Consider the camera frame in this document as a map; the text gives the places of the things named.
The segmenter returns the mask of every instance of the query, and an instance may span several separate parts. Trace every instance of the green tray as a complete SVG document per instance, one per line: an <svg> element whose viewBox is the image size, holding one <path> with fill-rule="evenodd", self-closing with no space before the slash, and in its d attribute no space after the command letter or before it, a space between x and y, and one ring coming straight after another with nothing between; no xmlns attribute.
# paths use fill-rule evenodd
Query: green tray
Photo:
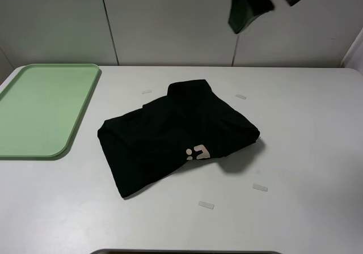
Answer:
<svg viewBox="0 0 363 254"><path fill-rule="evenodd" d="M94 64L22 68L0 94L0 158L63 152L99 73Z"/></svg>

